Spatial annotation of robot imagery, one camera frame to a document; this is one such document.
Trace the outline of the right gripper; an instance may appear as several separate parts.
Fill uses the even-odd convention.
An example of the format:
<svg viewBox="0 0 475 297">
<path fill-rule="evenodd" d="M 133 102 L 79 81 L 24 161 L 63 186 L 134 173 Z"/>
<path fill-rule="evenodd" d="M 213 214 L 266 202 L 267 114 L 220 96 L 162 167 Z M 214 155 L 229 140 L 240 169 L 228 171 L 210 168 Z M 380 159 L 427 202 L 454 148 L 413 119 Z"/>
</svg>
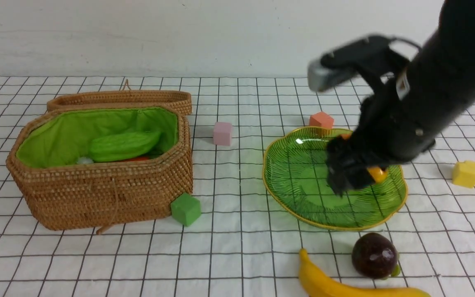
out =
<svg viewBox="0 0 475 297">
<path fill-rule="evenodd" d="M 420 126 L 407 115 L 396 84 L 366 98 L 361 105 L 358 127 L 351 137 L 335 137 L 326 147 L 327 182 L 333 193 L 345 193 L 373 186 L 376 180 L 365 165 L 404 164 L 431 150 L 436 140 L 417 135 Z M 360 160 L 365 165 L 357 164 Z"/>
</svg>

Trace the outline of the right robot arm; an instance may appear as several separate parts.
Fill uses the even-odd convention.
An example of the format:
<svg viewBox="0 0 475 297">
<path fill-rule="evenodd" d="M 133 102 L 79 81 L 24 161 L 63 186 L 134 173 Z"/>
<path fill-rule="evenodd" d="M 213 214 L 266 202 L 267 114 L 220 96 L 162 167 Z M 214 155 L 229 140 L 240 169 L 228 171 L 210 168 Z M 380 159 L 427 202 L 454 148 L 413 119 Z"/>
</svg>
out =
<svg viewBox="0 0 475 297">
<path fill-rule="evenodd" d="M 357 128 L 327 145 L 327 183 L 339 196 L 376 183 L 371 168 L 414 160 L 475 103 L 475 0 L 446 0 L 439 25 L 409 60 L 393 39 L 369 35 L 315 60 L 308 68 L 313 92 L 360 75 L 373 94 L 361 105 Z"/>
</svg>

